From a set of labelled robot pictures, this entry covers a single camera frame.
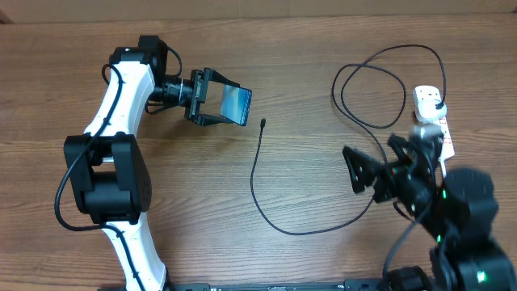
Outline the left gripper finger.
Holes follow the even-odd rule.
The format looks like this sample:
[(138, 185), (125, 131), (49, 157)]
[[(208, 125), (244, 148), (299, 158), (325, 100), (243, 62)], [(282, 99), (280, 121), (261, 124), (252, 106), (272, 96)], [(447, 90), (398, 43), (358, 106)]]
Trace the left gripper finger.
[(233, 124), (233, 121), (223, 116), (200, 115), (201, 126), (209, 126), (213, 124)]
[(216, 70), (205, 67), (204, 68), (204, 89), (208, 88), (209, 82), (218, 82), (223, 85), (240, 87), (240, 84), (234, 81), (231, 81), (224, 77), (222, 74), (218, 73)]

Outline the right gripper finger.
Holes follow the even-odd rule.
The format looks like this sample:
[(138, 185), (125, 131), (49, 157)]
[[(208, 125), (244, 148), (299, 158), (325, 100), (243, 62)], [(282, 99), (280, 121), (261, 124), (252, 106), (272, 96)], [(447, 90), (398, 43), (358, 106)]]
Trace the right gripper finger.
[(352, 190), (359, 194), (373, 184), (381, 163), (355, 148), (344, 146), (343, 157), (349, 170)]
[(409, 142), (404, 138), (394, 133), (389, 137), (387, 141), (388, 146), (393, 150), (399, 160), (411, 160), (411, 152), (409, 148)]

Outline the Samsung Galaxy smartphone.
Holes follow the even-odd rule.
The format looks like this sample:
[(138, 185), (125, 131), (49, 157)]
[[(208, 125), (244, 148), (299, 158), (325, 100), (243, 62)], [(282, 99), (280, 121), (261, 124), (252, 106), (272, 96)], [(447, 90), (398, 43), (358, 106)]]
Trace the Samsung Galaxy smartphone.
[(220, 114), (238, 124), (246, 126), (252, 100), (252, 91), (243, 87), (225, 85)]

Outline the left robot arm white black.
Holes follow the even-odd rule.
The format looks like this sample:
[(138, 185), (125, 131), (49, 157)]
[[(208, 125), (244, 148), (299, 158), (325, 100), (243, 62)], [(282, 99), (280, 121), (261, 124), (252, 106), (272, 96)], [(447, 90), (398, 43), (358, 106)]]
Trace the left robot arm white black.
[(135, 47), (118, 47), (102, 68), (107, 91), (83, 134), (64, 143), (67, 171), (54, 203), (61, 216), (65, 185), (71, 183), (78, 210), (90, 216), (87, 230), (102, 230), (111, 241), (125, 275), (126, 290), (170, 290), (148, 223), (152, 184), (137, 144), (144, 113), (182, 107), (200, 126), (247, 123), (252, 91), (214, 69), (193, 70), (188, 79), (166, 72), (173, 49), (158, 36), (140, 36)]

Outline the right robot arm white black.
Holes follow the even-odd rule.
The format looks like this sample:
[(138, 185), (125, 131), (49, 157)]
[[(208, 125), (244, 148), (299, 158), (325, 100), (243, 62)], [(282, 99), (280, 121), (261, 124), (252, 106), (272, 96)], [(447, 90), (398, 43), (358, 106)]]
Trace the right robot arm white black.
[(498, 211), (489, 174), (456, 168), (436, 183), (442, 133), (392, 135), (388, 144), (397, 155), (380, 163), (346, 146), (353, 191), (374, 189), (377, 203), (400, 202), (437, 242), (430, 251), (433, 277), (420, 267), (383, 267), (382, 290), (510, 290), (516, 289), (514, 266), (491, 235)]

